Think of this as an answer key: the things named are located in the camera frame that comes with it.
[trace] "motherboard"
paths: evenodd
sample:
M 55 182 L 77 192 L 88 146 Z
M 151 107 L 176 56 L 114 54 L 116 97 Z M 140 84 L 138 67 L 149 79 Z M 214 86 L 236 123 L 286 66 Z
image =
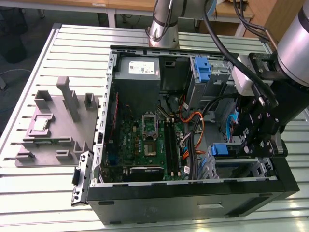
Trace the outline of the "motherboard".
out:
M 108 154 L 110 165 L 105 167 L 109 182 L 124 180 L 132 168 L 136 172 L 152 172 L 152 181 L 186 180 L 187 174 L 181 166 L 179 148 L 183 138 L 183 124 L 150 117 L 140 120 L 123 120 L 119 131 L 119 144 L 116 154 Z

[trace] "metal table surface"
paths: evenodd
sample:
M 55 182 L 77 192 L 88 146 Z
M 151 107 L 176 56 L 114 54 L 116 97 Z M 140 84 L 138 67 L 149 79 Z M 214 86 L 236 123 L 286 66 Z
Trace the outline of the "metal table surface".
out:
M 180 33 L 182 49 L 217 50 L 208 35 Z M 255 39 L 221 37 L 231 52 L 265 52 Z M 300 192 L 272 202 L 247 217 L 152 224 L 103 225 L 89 206 L 71 207 L 73 166 L 16 168 L 15 156 L 35 109 L 39 89 L 60 94 L 57 77 L 70 77 L 78 95 L 93 92 L 102 97 L 111 44 L 147 46 L 143 30 L 62 25 L 52 29 L 11 119 L 0 139 L 1 231 L 281 231 L 309 228 L 309 124 L 304 113 L 286 127 L 283 135 L 288 161 Z

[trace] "open computer tower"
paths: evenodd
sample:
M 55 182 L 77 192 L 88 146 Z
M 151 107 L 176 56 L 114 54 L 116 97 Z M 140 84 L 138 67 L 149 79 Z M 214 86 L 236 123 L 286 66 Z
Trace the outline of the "open computer tower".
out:
M 224 151 L 214 143 L 243 140 L 228 139 L 225 130 L 233 99 L 204 117 L 205 153 L 198 154 L 198 178 L 189 178 L 183 155 L 192 124 L 177 114 L 187 118 L 214 97 L 235 93 L 232 69 L 217 52 L 112 46 L 95 149 L 80 158 L 72 205 L 89 204 L 104 224 L 151 223 L 245 216 L 297 192 L 285 158 L 215 156 Z

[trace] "table leg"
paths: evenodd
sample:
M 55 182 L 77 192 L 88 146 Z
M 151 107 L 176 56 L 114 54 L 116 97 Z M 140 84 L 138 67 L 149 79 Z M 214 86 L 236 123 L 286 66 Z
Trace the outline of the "table leg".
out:
M 236 30 L 235 37 L 243 37 L 245 32 L 246 32 L 246 28 L 244 27 L 243 23 L 240 23 Z
M 116 10 L 115 9 L 107 9 L 107 15 L 108 15 L 108 23 L 110 28 L 116 28 Z
M 4 80 L 0 77 L 0 89 L 4 90 L 6 87 L 6 83 L 4 82 Z
M 37 11 L 38 11 L 38 14 L 39 14 L 40 18 L 45 18 L 45 15 L 44 15 L 45 10 L 37 9 Z

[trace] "green circuit board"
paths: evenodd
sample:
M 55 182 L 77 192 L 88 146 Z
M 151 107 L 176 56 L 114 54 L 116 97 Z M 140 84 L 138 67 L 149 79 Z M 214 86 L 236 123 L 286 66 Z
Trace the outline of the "green circuit board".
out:
M 155 128 L 145 123 L 148 131 Z M 182 123 L 175 123 L 175 132 L 183 133 Z M 142 120 L 123 121 L 119 133 L 119 150 L 117 166 L 160 166 L 165 170 L 164 180 L 184 180 L 185 175 L 171 176 L 167 173 L 165 152 L 164 121 L 158 122 L 158 137 L 156 140 L 143 140 Z

